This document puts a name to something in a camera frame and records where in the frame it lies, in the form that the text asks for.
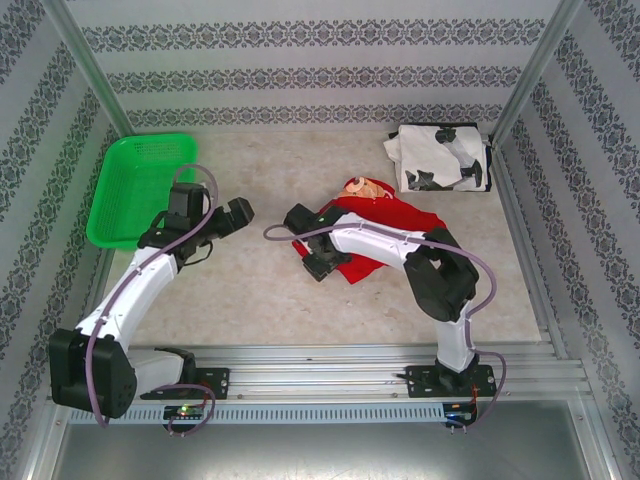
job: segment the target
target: black bracket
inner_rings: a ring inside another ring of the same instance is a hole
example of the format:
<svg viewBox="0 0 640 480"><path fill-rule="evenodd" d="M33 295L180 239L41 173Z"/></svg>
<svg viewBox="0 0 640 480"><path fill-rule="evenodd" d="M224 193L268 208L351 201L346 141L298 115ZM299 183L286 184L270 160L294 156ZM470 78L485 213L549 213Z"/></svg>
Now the black bracket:
<svg viewBox="0 0 640 480"><path fill-rule="evenodd" d="M462 428L460 424L468 427L478 418L478 406L473 403L444 403L442 405L447 427Z"/></svg>
<svg viewBox="0 0 640 480"><path fill-rule="evenodd" d="M426 240L460 248L449 230L437 227ZM433 261L440 261L435 267ZM476 295L478 271L468 258L445 250L420 246L407 254L404 270L420 309L441 322L455 322L467 300Z"/></svg>
<svg viewBox="0 0 640 480"><path fill-rule="evenodd" d="M200 423L204 419L205 406L197 405L197 406L189 406L187 411L184 410L183 406L167 406L164 407L162 412L162 426L168 432L169 431L169 422L172 422L171 430L174 433L186 433L189 430L193 429L198 423Z"/></svg>
<svg viewBox="0 0 640 480"><path fill-rule="evenodd" d="M407 380L409 398L434 397L493 397L496 393L496 379L490 365L475 364L464 372L453 375L441 365L410 365L399 378Z"/></svg>
<svg viewBox="0 0 640 480"><path fill-rule="evenodd" d="M156 215L149 230L138 240L138 248L164 248L192 230L205 215L203 201L208 196L207 189L197 183L174 184L169 193L167 210ZM224 207L216 208L207 224L196 235L168 253L175 257L178 270L181 270L188 265L187 260L199 247L210 245L212 248L211 240L224 238L246 227L253 217L251 204L242 197L234 198L229 201L228 212L224 211Z"/></svg>
<svg viewBox="0 0 640 480"><path fill-rule="evenodd" d="M230 370L228 368L196 368L194 384L205 385L213 390L216 400L226 400L229 393ZM140 395L142 400L204 400L201 390L186 388L184 390L156 390Z"/></svg>
<svg viewBox="0 0 640 480"><path fill-rule="evenodd" d="M346 213L348 213L346 210L335 205L322 213L313 213L298 203L287 213L284 225L294 235L299 235L331 226ZM351 255L336 250L328 233L309 237L307 245L311 249L311 253L302 258L302 264L317 282L326 278L339 265L349 263L352 258Z"/></svg>

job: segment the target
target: mounting plate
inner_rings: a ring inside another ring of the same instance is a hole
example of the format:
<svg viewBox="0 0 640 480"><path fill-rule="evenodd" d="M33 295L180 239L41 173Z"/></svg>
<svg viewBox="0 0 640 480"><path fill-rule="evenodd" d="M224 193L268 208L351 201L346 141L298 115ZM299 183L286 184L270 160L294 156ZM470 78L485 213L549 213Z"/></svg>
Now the mounting plate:
<svg viewBox="0 0 640 480"><path fill-rule="evenodd" d="M475 365L465 373L464 384L455 391L440 381L440 372L435 365L409 365L405 368L409 398L472 397L472 387L478 388L478 397L493 397L496 379L489 365Z"/></svg>
<svg viewBox="0 0 640 480"><path fill-rule="evenodd" d="M197 368L194 383L206 385L213 390L216 400L226 400L229 392L228 368ZM203 400L204 392L195 389L158 390L140 395L142 400Z"/></svg>

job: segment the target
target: metal frame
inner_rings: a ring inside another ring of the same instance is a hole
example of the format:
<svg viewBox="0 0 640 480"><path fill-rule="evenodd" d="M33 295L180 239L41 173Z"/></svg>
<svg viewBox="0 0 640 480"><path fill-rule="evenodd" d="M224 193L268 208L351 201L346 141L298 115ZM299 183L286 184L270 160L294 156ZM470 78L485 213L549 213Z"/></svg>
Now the metal frame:
<svg viewBox="0 0 640 480"><path fill-rule="evenodd" d="M580 361L558 363L548 335L538 343L484 344L504 354L510 375L504 400L590 397ZM410 399L395 374L407 365L435 362L434 345L306 347L188 347L203 367L226 366L232 375L225 403L376 403L464 401ZM499 362L487 359L496 375Z"/></svg>
<svg viewBox="0 0 640 480"><path fill-rule="evenodd" d="M16 478L23 480L51 478L70 416L71 409L47 402L22 476L16 476Z"/></svg>
<svg viewBox="0 0 640 480"><path fill-rule="evenodd" d="M595 400L576 399L568 406L591 478L622 479Z"/></svg>
<svg viewBox="0 0 640 480"><path fill-rule="evenodd" d="M538 83L542 72L553 57L553 52L582 3L582 0L560 0L527 66L518 79L516 88L502 110L500 119L493 130L494 145L502 144L509 135L509 130L518 118L520 110L527 102L529 94Z"/></svg>
<svg viewBox="0 0 640 480"><path fill-rule="evenodd" d="M520 269L527 285L533 312L538 324L548 328L558 358L569 358L558 327L558 321L553 313L553 308L544 286L544 280L536 264L536 255L531 245L524 216L517 208L518 199L513 183L507 174L502 152L499 149L494 149L492 159L493 179L500 195L500 201L509 225Z"/></svg>
<svg viewBox="0 0 640 480"><path fill-rule="evenodd" d="M82 70L93 92L100 100L100 104L109 115L111 123L121 137L133 135L133 126L129 117L120 105L111 84L100 68L95 55L84 38L80 27L76 23L66 0L42 0L42 6L47 12L56 30L69 48L71 55Z"/></svg>

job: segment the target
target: white cloth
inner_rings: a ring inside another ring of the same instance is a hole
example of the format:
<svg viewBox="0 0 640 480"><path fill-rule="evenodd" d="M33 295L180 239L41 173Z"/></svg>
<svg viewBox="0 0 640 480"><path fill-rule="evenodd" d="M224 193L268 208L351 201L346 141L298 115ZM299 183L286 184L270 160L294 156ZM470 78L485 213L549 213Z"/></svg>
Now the white cloth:
<svg viewBox="0 0 640 480"><path fill-rule="evenodd" d="M476 187L475 177L463 180L460 162L449 149L436 141L435 135L440 127L402 125L398 135L384 142L389 159L395 163L398 188L401 192L417 191L417 187L409 186L409 177L419 181L429 178L432 185L422 190L441 190L453 188L460 191L486 191L488 184L487 156L480 132L474 127L454 127L467 153L477 160L482 169L482 181Z"/></svg>

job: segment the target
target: cable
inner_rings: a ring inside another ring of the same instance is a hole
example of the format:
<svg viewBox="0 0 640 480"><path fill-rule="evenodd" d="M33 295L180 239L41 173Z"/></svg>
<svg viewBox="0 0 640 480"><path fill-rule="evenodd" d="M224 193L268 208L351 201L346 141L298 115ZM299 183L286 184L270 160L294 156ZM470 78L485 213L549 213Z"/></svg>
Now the cable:
<svg viewBox="0 0 640 480"><path fill-rule="evenodd" d="M188 165L183 165L182 167L180 167L176 171L175 175L173 176L173 183L174 184L177 183L178 178L180 177L182 172L184 172L185 170L187 170L189 168L194 168L196 170L200 170L201 172L203 172L207 176L208 182L206 182L207 183L206 186L207 186L207 189L209 191L209 197L208 197L209 210L207 210L207 213L204 215L204 217L202 217L202 220L200 220L200 223L198 223L195 227L193 227L193 229L191 229L190 231L185 233L180 238L174 240L173 242L171 242L166 247L163 247L160 250L158 250L157 252L155 252L149 258L144 260L138 266L138 268L136 268L135 270L131 271L131 273L129 273L129 275L127 275L125 277L125 279L115 289L115 291L113 292L113 294L111 295L111 297L107 301L107 303L106 303L106 305L104 307L104 310L102 311L102 313L100 315L100 318L96 322L96 325L93 328L93 331L91 332L91 336L89 337L89 342L87 344L87 351L85 353L85 376L86 376L86 379L87 379L87 390L88 390L88 393L89 393L89 402L91 403L91 410L93 411L93 415L95 416L96 421L98 422L98 425L100 425L102 428L106 428L108 426L108 419L105 420L104 418L102 418L102 413L100 412L100 403L98 402L98 395L96 393L94 379L93 379L93 349L95 347L96 340L98 338L98 334L100 333L100 329L102 328L102 325L107 323L106 321L109 318L109 313L111 312L111 309L113 308L113 306L117 302L117 300L120 297L120 295L122 295L122 292L124 292L124 290L133 281L133 279L135 277L137 277L138 275L140 275L142 270L144 270L150 263L152 263L158 257L160 257L161 255L164 255L165 253L167 253L170 250L173 250L178 245L186 242L191 237L193 237L196 233L198 233L202 228L204 228L204 226L207 224L207 222L213 216L213 212L215 211L215 209L218 206L218 184L216 183L216 179L213 176L213 174L207 168L203 167L202 165L197 165L195 163L188 164ZM188 387L189 388L196 388L196 389L199 389L199 390L201 390L202 388L206 388L206 387L202 387L202 385L189 385ZM211 398L213 399L214 397L213 397L213 392L211 391L211 389L209 389L209 392L211 392Z"/></svg>
<svg viewBox="0 0 640 480"><path fill-rule="evenodd" d="M191 389L200 390L204 392L205 397L204 397L204 402L202 404L203 408L207 402L207 395L209 395L209 398L211 398L211 408L209 409L209 413L207 413L207 415L204 417L204 419L200 423L196 424L195 427L193 427L190 430L187 430L186 432L178 433L171 428L173 426L174 420L179 417L171 417L169 419L169 424L167 425L167 430L169 431L169 435L174 436L175 434L177 434L182 438L188 437L189 435L193 435L198 430L200 430L209 420L211 420L211 417L213 417L213 411L216 408L216 396L214 395L213 390L211 390L209 387L206 387L204 385L176 383L174 385L165 385L163 387L158 387L156 388L156 390L180 390L183 388L191 388Z"/></svg>
<svg viewBox="0 0 640 480"><path fill-rule="evenodd" d="M287 228L287 227L285 225L282 225L282 224L271 225L270 227L267 227L265 229L265 231L262 233L262 236L266 240L270 240L270 241L274 241L274 242L293 242L293 241L303 240L305 238L313 237L313 236L319 235L321 233L329 233L329 232L332 232L334 230L343 230L343 229L346 229L346 228L358 228L358 229L370 230L372 232L376 232L376 233L379 233L381 235L386 235L387 237L395 238L396 240L402 240L402 241L408 242L408 243L414 243L414 244L417 244L417 245L425 245L425 246L431 247L431 248L438 248L440 250L446 250L448 252L452 252L452 253L456 253L458 255L462 255L463 257L466 257L469 260L472 260L473 262L478 264L486 272L487 276L489 277L489 282L491 283L491 288L489 290L489 294L487 295L487 297L482 302L480 302L478 305L476 305L474 308L469 310L469 313L467 314L467 318L465 318L465 320L464 320L464 322L465 322L464 323L465 342L467 344L467 347L473 353L476 353L478 355L490 355L490 356L497 357L500 360L500 362L502 363L502 376L500 378L500 382L498 384L498 387L496 388L496 393L493 396L493 398L491 399L491 401L489 402L489 405L487 406L487 409L480 416L480 418L478 418L473 424L471 424L469 426L469 428L475 427L476 425L478 425L479 423L484 421L484 419L488 416L488 414L490 414L493 411L493 409L495 408L495 404L496 404L496 402L498 400L498 397L500 396L500 393L502 392L502 387L504 387L504 383L505 383L505 381L507 379L507 361L504 358L504 356L501 355L500 353L498 353L498 352L487 352L487 351L484 351L484 350L477 350L473 346L473 343L471 343L471 321L469 320L469 318L472 315L474 315L475 313L478 313L480 310L485 308L487 305L489 305L493 301L493 299L495 298L496 292L498 290L498 281L496 279L495 273L493 272L491 267L489 267L489 265L487 265L481 258L479 258L478 256L474 255L471 252L467 252L466 250L463 250L463 249L458 248L458 247L453 247L451 245L447 245L447 244L444 244L444 243L431 242L429 240L424 240L422 238L406 237L406 236L401 235L399 233L392 232L392 231L387 230L385 228L380 228L380 227L377 227L375 225L370 225L370 224L367 224L367 223L343 223L341 225L330 225L330 226L327 226L327 227L318 228L317 230L313 230L313 231L307 232L307 233L302 233L302 234L299 234L299 235L287 235L287 236L281 236L281 237L274 237L274 236L269 235L269 233L272 230L275 230L277 228Z"/></svg>
<svg viewBox="0 0 640 480"><path fill-rule="evenodd" d="M470 404L473 405L473 412L471 412L471 415L473 415L478 411L478 387L476 387L475 383L471 385L471 392L473 394L473 399Z"/></svg>
<svg viewBox="0 0 640 480"><path fill-rule="evenodd" d="M203 387L207 387L207 388L211 388L211 385L209 385L207 382L200 382L200 385L202 385ZM204 408L207 406L207 394L205 393L204 398L202 400L202 403L197 405L198 407Z"/></svg>
<svg viewBox="0 0 640 480"><path fill-rule="evenodd" d="M498 383L498 387L496 388L496 393L493 395L493 398L489 402L489 405L487 405L487 408L482 413L482 415L480 415L480 417L475 422L469 425L469 428L475 428L480 423L482 423L496 407L498 397L502 393L502 387L504 387L504 383L507 380L507 359L504 358L504 355L502 355L501 353L478 350L473 346L473 344L471 343L471 322L469 321L469 318L466 318L464 321L464 340L467 343L467 347L469 347L472 352L477 353L480 356L489 355L492 357L497 357L502 364L502 375L500 375L500 382Z"/></svg>

